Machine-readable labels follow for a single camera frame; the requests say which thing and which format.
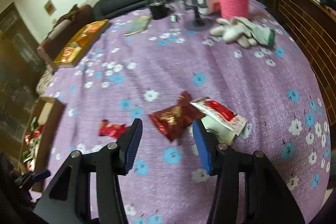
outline blue gripper pad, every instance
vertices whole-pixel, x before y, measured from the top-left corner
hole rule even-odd
[[[207,132],[203,126],[202,121],[200,119],[194,120],[193,135],[199,154],[199,159],[201,160],[203,169],[207,172],[207,174],[211,174],[211,154],[206,143],[206,136],[204,136],[204,134],[207,134]]]

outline floral bedsheet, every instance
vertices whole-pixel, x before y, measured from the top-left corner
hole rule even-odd
[[[130,125],[141,118],[134,167],[119,177],[129,222],[205,223],[216,179],[202,169],[188,130],[170,143],[148,117],[174,105],[187,90],[193,98],[209,96],[248,119],[233,148],[264,151],[308,223],[319,211],[328,183],[330,133],[316,78],[293,39],[253,0],[250,19],[275,29],[274,49],[243,49],[208,32],[187,31],[188,13],[178,23],[152,21],[147,30],[125,37],[130,22],[147,14],[146,9],[112,19],[76,68],[54,74],[45,95],[67,106],[50,153],[52,175],[72,150],[94,152],[113,141],[98,136],[102,119]],[[91,180],[96,217],[95,176]],[[240,193],[237,222],[244,211]]]

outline wooden headboard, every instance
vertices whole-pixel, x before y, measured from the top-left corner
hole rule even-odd
[[[329,124],[336,127],[336,20],[312,0],[278,0],[286,29],[305,54],[320,86]]]

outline gift box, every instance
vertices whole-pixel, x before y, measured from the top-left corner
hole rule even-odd
[[[26,131],[30,130],[30,125],[34,117],[37,119],[39,125],[44,124],[41,132],[41,139],[38,146],[38,151],[35,153],[35,172],[41,172],[48,166],[49,153],[51,145],[54,141],[54,137],[58,128],[59,121],[63,115],[65,105],[61,103],[57,98],[41,96],[33,112],[30,115],[27,123]],[[22,153],[25,151],[26,145],[23,145],[26,141],[22,140],[22,148],[20,153],[20,162],[23,161]],[[37,182],[33,185],[32,190],[36,192],[43,191],[44,182]]]
[[[64,46],[53,63],[60,68],[76,67],[109,26],[110,23],[107,19],[85,25]]]

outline metal screw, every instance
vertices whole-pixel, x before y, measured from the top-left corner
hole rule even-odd
[[[226,149],[227,149],[227,144],[226,144],[226,143],[220,143],[220,144],[218,145],[218,148],[219,148],[220,150],[226,150]]]
[[[78,150],[72,151],[71,158],[77,158],[81,153]]]
[[[257,158],[262,158],[263,156],[264,156],[264,153],[262,152],[262,151],[256,151],[255,152],[255,156],[257,157]]]
[[[109,143],[107,145],[107,148],[108,149],[116,149],[118,147],[117,143]]]

